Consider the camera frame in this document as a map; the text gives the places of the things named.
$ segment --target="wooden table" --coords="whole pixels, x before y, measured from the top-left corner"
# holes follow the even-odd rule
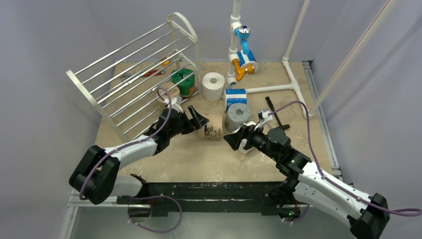
[[[131,64],[133,63],[120,63],[117,65],[114,74],[116,75],[122,70],[127,69]],[[291,68],[300,84],[305,101],[307,105],[310,106],[313,101],[302,64],[300,62],[291,63]],[[145,89],[148,89],[162,80],[165,76],[169,75],[174,69],[174,65],[170,66],[167,68],[167,72],[164,76],[152,77],[137,89],[126,94],[124,97],[121,97],[116,106],[110,106],[110,108],[106,108],[106,110],[110,113],[114,112],[119,107],[126,104],[129,99],[133,99],[136,95],[144,92]],[[208,72],[218,72],[223,76],[226,76],[228,63],[203,62],[201,64],[201,70],[202,76]],[[258,72],[252,76],[245,77],[236,87],[256,88],[288,83],[288,75],[281,63],[266,62],[260,63]],[[275,108],[297,100],[295,93],[291,90],[249,94],[247,98],[248,105],[252,108],[251,120],[257,122],[258,116],[256,111],[268,108],[265,101],[266,96],[271,98]],[[153,97],[155,97],[155,94],[149,95],[142,101],[133,105],[131,111],[122,113],[115,119],[120,121],[126,118],[131,112],[139,109],[146,102],[153,99]],[[186,110],[189,105],[194,106],[202,115],[225,115],[223,100],[210,102],[202,95],[196,95],[186,101],[183,104],[183,108]],[[138,122],[146,116],[147,112],[151,112],[151,109],[156,108],[163,108],[163,106],[158,102],[154,102],[148,107],[149,111],[136,114],[128,120],[128,122],[132,124]],[[160,114],[161,110],[138,125],[137,128],[134,128],[133,136],[157,120],[157,117]],[[308,146],[306,120],[302,115],[300,105],[292,105],[279,112],[278,115],[283,124],[290,124],[291,126],[291,128],[286,131],[286,134],[291,138],[292,146],[312,159]],[[270,125],[272,127],[277,127],[278,123],[274,119]],[[311,140],[322,168],[331,173],[327,148],[316,116],[311,119]],[[96,144],[100,147],[110,147],[122,143],[123,141],[115,134],[113,129],[105,120],[102,120]],[[242,154],[239,151],[233,151],[223,139],[199,139],[197,138],[196,132],[188,135],[178,135],[172,138],[170,145],[163,152],[152,157],[143,158],[123,168],[119,172],[121,175],[128,175],[130,173],[140,174],[149,182],[280,181],[285,179],[285,176],[275,167],[275,162],[258,150],[254,149],[248,154]]]

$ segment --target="gray roll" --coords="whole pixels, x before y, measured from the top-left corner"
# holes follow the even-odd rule
[[[233,132],[242,124],[249,121],[251,117],[251,108],[247,104],[236,103],[231,105],[227,110],[224,120],[225,128],[229,132]]]

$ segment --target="orange faucet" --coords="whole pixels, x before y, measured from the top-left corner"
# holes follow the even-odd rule
[[[236,73],[237,73],[236,80],[237,80],[237,82],[241,81],[243,79],[243,77],[245,76],[245,74],[253,74],[253,71],[255,70],[255,68],[251,64],[246,65],[246,68],[241,68],[240,63],[239,63],[239,59],[234,59],[231,63],[234,65],[234,67],[236,69]]]

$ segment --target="green roll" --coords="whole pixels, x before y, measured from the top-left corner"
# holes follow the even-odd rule
[[[184,68],[184,69],[180,70],[178,73],[176,73],[172,76],[172,82],[174,84],[176,84],[179,81],[181,81],[182,79],[184,79],[187,75],[191,74],[192,72],[193,72],[193,70],[189,70],[189,69]],[[186,80],[184,80],[182,83],[178,84],[177,87],[179,87],[181,97],[192,96],[192,94],[195,91],[195,75],[194,74],[191,75]]]

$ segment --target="brown paper roll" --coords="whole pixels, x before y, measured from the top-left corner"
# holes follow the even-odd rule
[[[174,85],[174,83],[173,83],[173,82],[166,82],[166,83],[162,84],[162,85],[161,85],[161,87],[162,87],[162,88],[164,88],[164,89],[166,89],[166,90],[168,90],[168,89],[169,89],[170,87],[172,87],[173,85]],[[169,92],[169,93],[170,93],[171,98],[174,98],[174,97],[176,97],[176,96],[180,95],[180,90],[179,90],[179,88],[178,88],[178,87],[174,87],[174,88],[172,88],[172,89],[170,90],[170,92]],[[167,99],[167,94],[163,94],[163,98]],[[164,104],[164,102],[163,102],[163,100],[162,100],[162,99],[158,98],[157,100],[158,100],[158,102],[160,102],[160,103],[163,103],[163,104]]]
[[[205,115],[210,120],[204,127],[197,130],[198,138],[223,137],[223,116]]]

